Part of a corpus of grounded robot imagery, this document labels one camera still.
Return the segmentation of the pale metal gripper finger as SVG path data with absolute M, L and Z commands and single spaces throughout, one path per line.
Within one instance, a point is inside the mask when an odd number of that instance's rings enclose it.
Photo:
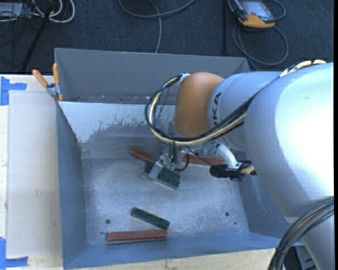
M 156 179 L 160 172 L 163 169 L 163 163 L 161 160 L 156 160 L 155 162 L 148 163 L 148 178 Z

